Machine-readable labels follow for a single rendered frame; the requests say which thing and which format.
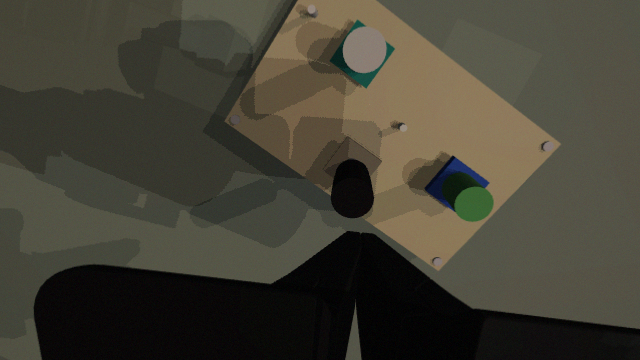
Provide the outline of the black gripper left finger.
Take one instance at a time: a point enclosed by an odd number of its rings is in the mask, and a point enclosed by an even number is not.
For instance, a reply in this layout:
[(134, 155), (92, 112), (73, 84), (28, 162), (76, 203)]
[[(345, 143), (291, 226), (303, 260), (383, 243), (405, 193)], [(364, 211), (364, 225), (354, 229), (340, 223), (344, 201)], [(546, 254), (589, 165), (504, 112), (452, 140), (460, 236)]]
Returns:
[(361, 251), (347, 231), (271, 284), (66, 269), (35, 297), (42, 360), (345, 360)]

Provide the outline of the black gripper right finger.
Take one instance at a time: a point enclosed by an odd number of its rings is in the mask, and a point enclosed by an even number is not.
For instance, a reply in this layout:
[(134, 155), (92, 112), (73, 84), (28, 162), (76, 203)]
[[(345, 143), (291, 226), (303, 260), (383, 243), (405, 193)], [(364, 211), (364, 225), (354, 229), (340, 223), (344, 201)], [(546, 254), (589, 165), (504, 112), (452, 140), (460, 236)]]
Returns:
[(472, 309), (361, 233), (361, 360), (640, 360), (640, 329)]

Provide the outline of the tan board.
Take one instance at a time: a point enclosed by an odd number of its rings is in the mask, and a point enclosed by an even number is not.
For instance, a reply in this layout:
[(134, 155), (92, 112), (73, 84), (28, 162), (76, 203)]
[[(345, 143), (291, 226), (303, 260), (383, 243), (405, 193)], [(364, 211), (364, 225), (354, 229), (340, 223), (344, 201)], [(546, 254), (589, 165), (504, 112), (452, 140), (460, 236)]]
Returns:
[(562, 145), (377, 0), (297, 0), (224, 122), (436, 270)]

